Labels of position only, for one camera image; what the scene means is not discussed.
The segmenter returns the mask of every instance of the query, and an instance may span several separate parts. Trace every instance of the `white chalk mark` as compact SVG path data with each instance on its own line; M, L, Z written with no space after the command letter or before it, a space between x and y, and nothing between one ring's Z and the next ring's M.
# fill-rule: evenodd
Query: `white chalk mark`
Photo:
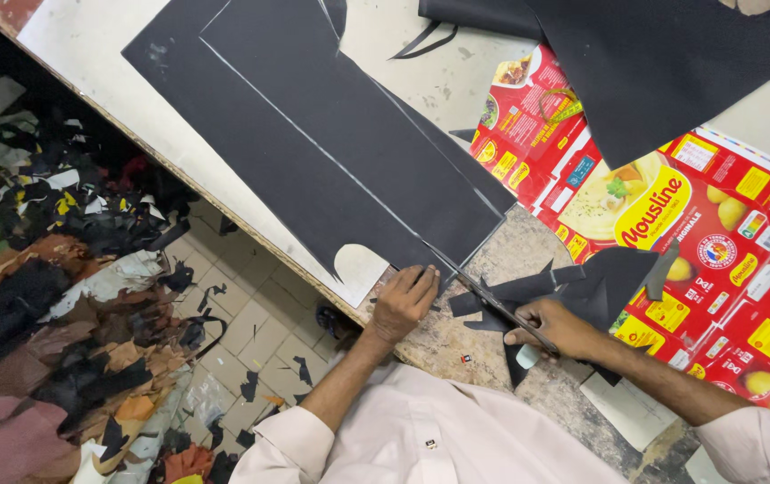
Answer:
M286 115L283 113L283 111L281 111L281 110L280 110L280 108L279 108L277 105L275 105L274 103L272 103L272 101L271 101L271 100L270 100L268 97L266 97L266 96L265 96L265 94L263 94L263 93L262 93L262 92L261 92L259 89L257 89L257 86L253 85L253 84L252 84L252 83L251 83L249 80L247 80L247 78L246 78L245 76L243 76L243 75L241 74L241 72L239 72L239 71L238 71L238 70L237 70L235 67L233 67L233 66L232 66L232 64L230 64L230 63L229 63L229 62L228 62L226 59L224 59L224 58L223 58L223 56L221 56L221 55L218 53L218 51L217 51L217 50L215 50L215 48L213 48L213 47L209 46L209 45L208 45L208 42L207 42L207 41L206 41L204 38L200 37L199 39L200 39L200 40L202 40L202 43L203 43L203 44L205 44L205 45L206 45L206 47L208 47L209 49L211 49L211 50L212 50L212 52L214 52L214 53L215 53L215 55L218 57L218 59L220 59L220 61L221 61L221 62L223 62L224 64L226 64L226 65L227 65L227 67L229 67L230 69L232 69L232 71L233 71L233 72L235 72L237 76L239 76L240 78L242 78L242 80L244 80L245 82L247 82L247 85L249 85L249 86L250 86L250 88L252 88L254 91L256 91L256 92L257 92L257 94L259 94L259 95L261 96L261 98L265 100L265 102L266 102L266 103L268 103L269 105L271 105L271 106L272 106L272 108L274 108L274 110L275 110L275 111L277 111L278 113L280 113L280 115L281 115L281 116L283 116L283 119L285 119L286 121L288 121L288 122L289 122L289 124L291 124L291 125L292 125L292 126L293 126L293 127L296 129L296 130L298 130L298 132L299 132L299 133L303 134L303 135L304 135L304 137L305 137L305 138L307 138L307 140L308 140L308 141L310 141L310 142L311 142L311 143L312 143L312 144L313 144L313 145L314 145L314 146L315 146L317 149L319 149L320 151L322 151L322 153L323 153L323 154L325 154L325 155L326 155L326 157L328 157L328 160L332 160L332 161L334 162L334 164L336 164L336 165L337 165L337 166L340 168L340 170L342 170L342 171L343 171L343 172L344 172L346 175L348 175L348 177L349 177L349 178L351 178L351 179L352 179L352 181L354 181L355 183L357 183L357 184L358 184L358 186L360 186L362 190L364 190L365 192L367 192L367 194L368 194L368 195L370 195L371 197L373 197L373 199L374 199L374 200L376 200L376 202L377 202L377 203L379 203L379 205L381 205L381 206L382 206L382 207L383 207L383 208L384 208L384 209L385 209L385 210L386 210L386 211L387 211L387 212L388 212L388 213L389 213L389 214L390 214L390 215L391 215L391 216L392 216L394 219L396 219L396 220L397 220L397 221L400 223L400 225L402 225L403 227L405 227L405 229L406 229L406 230L408 230L408 231L409 231L409 233L411 233L411 234L412 234L412 235L414 235L415 237L417 237L417 238L421 238L421 236L420 236L420 235L418 235L418 234L417 234L417 232L415 232L414 230L412 230L412 227L411 227L411 226L409 226L409 225L406 225L406 223L405 223L405 222L403 222L403 220L402 220L400 217L398 217L398 216L397 216L397 214L394 214L394 213L393 213L393 210L391 210L391 209L390 209L390 207L389 207L388 205L386 205L384 202L382 202L382 201L379 199L379 197L378 197L378 196L376 196L376 195L375 195L375 194L374 194L372 191L370 191L370 190L367 188L367 186L366 186L366 185L364 185L364 183L363 183L363 182L361 182L361 181L360 181L358 178L356 178L356 177L355 177L355 175L352 175L352 172L351 172L351 171L347 170L347 169L346 169L346 167L345 167L345 166L343 166L343 164L341 164L339 161L337 161L337 160L336 160L336 159L335 159L333 156L331 156L331 154L330 154L330 153L328 153L328 152L326 151L326 149L325 149L325 148L321 147L321 146L319 145L319 143L317 143L317 142L316 142L316 140L315 140L315 139L313 139L313 138L312 138L312 137L311 137L309 134L307 134L307 133L306 133L306 132L305 132L303 129L301 129L301 126L298 126L297 124L295 124L295 121L292 121L292 119L290 119L290 118L289 118L289 116L286 116Z
M209 26L209 25L211 25L211 24L212 24L212 22L214 22L216 18L218 18L218 15L220 15L220 12L222 12L222 11L223 11L223 10L224 10L226 7L228 7L231 1L232 1L232 0L229 0L229 2L227 2L227 4L226 4L226 5L224 5L223 9L220 9L220 10L218 10L218 13L216 13L216 14L215 14L215 16L214 16L214 17L212 17L212 20L208 21L208 23L206 24L206 26L202 28L202 30L200 31L200 34L202 34L203 32L205 32L205 31L206 31L206 29L208 28L208 26Z

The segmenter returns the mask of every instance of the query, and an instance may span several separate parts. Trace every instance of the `tape measure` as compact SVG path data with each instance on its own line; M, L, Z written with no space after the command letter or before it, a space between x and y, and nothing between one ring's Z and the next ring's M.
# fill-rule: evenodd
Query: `tape measure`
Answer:
M563 94L570 98L572 101L572 104L570 106L567 106L564 108L563 111L556 114L555 116L549 116L546 115L546 113L543 111L543 101L550 95L555 94ZM576 94L569 89L550 89L549 91L544 92L541 95L541 98L537 101L537 103L540 105L541 108L541 118L543 118L543 121L546 121L549 124L558 124L562 122L563 120L578 115L583 111L582 109L582 102L579 101L579 98L576 97Z

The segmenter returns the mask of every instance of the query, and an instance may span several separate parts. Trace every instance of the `mousline box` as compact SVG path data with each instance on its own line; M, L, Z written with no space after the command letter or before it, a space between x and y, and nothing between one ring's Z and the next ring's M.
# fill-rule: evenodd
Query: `mousline box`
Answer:
M770 373L770 159L698 127L612 170L583 115L544 121L572 104L550 91L569 87L543 46L499 65L471 154L576 263L611 246L665 253L676 239L662 301L636 294L612 332L743 393L746 368Z

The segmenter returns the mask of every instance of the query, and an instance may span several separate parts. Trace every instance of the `shirt cuff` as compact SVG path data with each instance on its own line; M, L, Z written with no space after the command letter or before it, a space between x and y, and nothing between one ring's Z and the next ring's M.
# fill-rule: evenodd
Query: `shirt cuff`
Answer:
M334 445L334 432L300 406L293 406L262 421L253 432L268 440L305 474L318 480Z

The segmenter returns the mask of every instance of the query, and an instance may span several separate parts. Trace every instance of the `man's right hand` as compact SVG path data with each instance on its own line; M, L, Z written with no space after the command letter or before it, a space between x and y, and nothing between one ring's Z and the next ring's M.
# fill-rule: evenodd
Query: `man's right hand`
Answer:
M516 310L516 316L534 325L558 347L562 355L577 360L593 360L600 346L614 343L611 337L594 329L594 326L578 318L552 299L541 299ZM543 349L540 341L522 328L504 336L508 345L531 345Z

